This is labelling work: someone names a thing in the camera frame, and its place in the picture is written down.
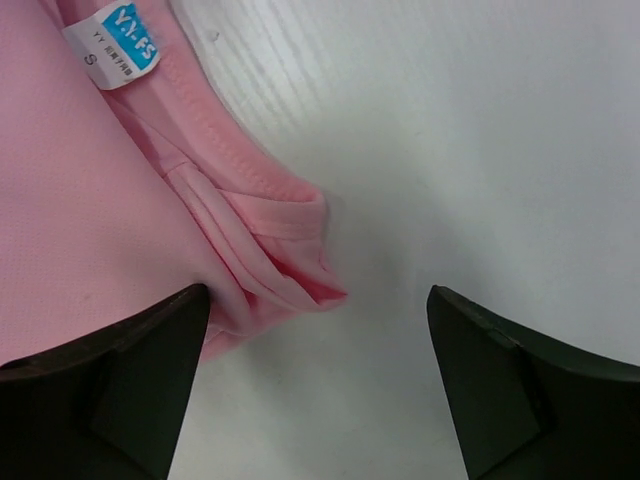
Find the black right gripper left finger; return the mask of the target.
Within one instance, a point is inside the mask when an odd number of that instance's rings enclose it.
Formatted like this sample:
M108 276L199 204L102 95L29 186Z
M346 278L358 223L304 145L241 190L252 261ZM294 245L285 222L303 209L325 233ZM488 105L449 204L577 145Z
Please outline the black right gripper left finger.
M165 479L210 312L191 285L1 367L4 479Z

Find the pink t shirt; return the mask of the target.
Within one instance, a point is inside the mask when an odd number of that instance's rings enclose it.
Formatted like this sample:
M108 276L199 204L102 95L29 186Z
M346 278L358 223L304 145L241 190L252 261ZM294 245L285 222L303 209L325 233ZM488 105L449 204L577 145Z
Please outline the pink t shirt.
M216 355L345 291L325 199L265 154L165 1L1 5L1 359L196 283Z

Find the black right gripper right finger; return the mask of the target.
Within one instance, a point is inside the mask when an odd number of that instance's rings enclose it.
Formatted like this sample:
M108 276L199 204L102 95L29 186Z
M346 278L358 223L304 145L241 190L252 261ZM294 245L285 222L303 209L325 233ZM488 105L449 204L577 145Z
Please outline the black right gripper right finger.
M636 479L639 369L496 315L444 287L432 344L471 479Z

